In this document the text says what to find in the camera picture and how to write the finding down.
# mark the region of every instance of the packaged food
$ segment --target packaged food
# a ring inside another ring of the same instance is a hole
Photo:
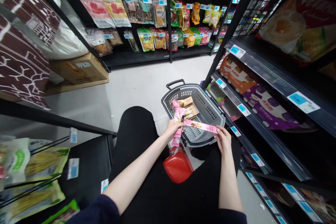
[[[200,3],[194,3],[194,6],[192,7],[192,15],[191,20],[195,25],[198,25],[200,23],[200,9],[201,4]]]
[[[166,7],[164,5],[160,5],[158,0],[152,0],[154,7],[154,21],[155,27],[166,27]]]
[[[85,38],[89,41],[91,46],[98,52],[99,56],[104,56],[112,53],[112,47],[105,40],[104,33],[99,29],[87,30],[88,35]]]
[[[116,27],[131,27],[131,23],[128,19],[122,0],[103,1]]]
[[[133,33],[131,31],[126,30],[126,31],[124,31],[124,34],[127,35],[126,39],[128,40],[129,44],[131,45],[133,52],[139,53],[140,50],[139,50],[139,47],[138,47],[137,43],[134,40]]]
[[[144,53],[148,51],[155,51],[152,31],[150,29],[140,28],[137,29],[137,32]]]
[[[102,30],[104,33],[104,38],[110,43],[111,46],[122,45],[123,41],[121,40],[117,29],[104,29]]]
[[[336,47],[336,0],[287,0],[258,36],[308,65]]]
[[[79,206],[76,200],[72,200],[67,206],[63,207],[60,211],[50,216],[42,224],[63,224],[66,223],[72,216],[79,212]]]
[[[1,223],[14,224],[65,200],[57,180],[6,189],[1,194],[1,200],[5,201],[13,196],[25,193],[39,184],[44,186],[0,209]]]
[[[70,148],[51,147],[32,155],[24,171],[26,181],[47,180],[59,176],[68,160],[69,151]]]
[[[103,0],[80,0],[98,28],[115,28]]]
[[[153,18],[153,4],[152,3],[144,3],[143,0],[138,0],[140,3],[140,10],[142,21],[144,24],[154,24]]]

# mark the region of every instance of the pink snack package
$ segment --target pink snack package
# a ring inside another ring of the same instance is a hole
[[[80,0],[98,28],[115,28],[103,0]]]

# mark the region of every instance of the shopping basket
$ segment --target shopping basket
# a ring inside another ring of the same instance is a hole
[[[183,85],[179,85],[173,89],[170,88],[171,85],[178,82],[183,82]],[[169,92],[161,99],[161,103],[171,119],[174,118],[172,101],[184,100],[191,96],[195,106],[199,110],[196,118],[192,119],[193,121],[224,127],[224,114],[215,106],[199,85],[185,84],[184,80],[180,79],[167,84],[166,87],[169,89]],[[213,135],[211,132],[187,126],[182,133],[182,139],[188,147],[202,147],[216,141]]]

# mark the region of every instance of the dried food package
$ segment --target dried food package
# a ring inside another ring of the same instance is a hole
[[[104,33],[99,29],[86,30],[88,35],[85,38],[89,41],[91,46],[98,52],[99,56],[112,53],[112,47],[105,40]]]
[[[155,51],[152,31],[150,29],[140,28],[137,29],[137,32],[144,53],[149,51]]]
[[[166,7],[160,5],[158,0],[153,0],[155,27],[161,28],[167,26]]]
[[[122,0],[131,23],[143,23],[141,17],[140,3],[138,0]]]
[[[122,0],[103,0],[116,27],[131,27]]]
[[[80,0],[98,28],[115,28],[103,0]]]
[[[153,17],[153,4],[152,3],[144,3],[143,0],[138,0],[140,3],[140,10],[142,21],[144,24],[154,24],[154,17]]]

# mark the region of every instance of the hanging snack bag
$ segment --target hanging snack bag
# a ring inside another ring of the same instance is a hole
[[[155,51],[152,31],[150,29],[140,28],[137,29],[137,32],[144,53],[148,51]]]
[[[115,28],[103,0],[80,0],[98,28]]]
[[[103,0],[116,27],[131,27],[122,0]]]
[[[144,3],[143,0],[138,0],[140,3],[140,10],[142,21],[144,24],[154,24],[153,18],[153,4],[152,3]]]
[[[154,21],[155,27],[161,28],[167,26],[166,21],[166,7],[164,5],[159,5],[158,0],[153,0],[153,8],[154,8]]]
[[[129,44],[132,47],[133,52],[139,53],[139,47],[137,45],[137,43],[135,42],[135,39],[133,37],[133,33],[131,31],[124,31],[124,37],[128,40]]]

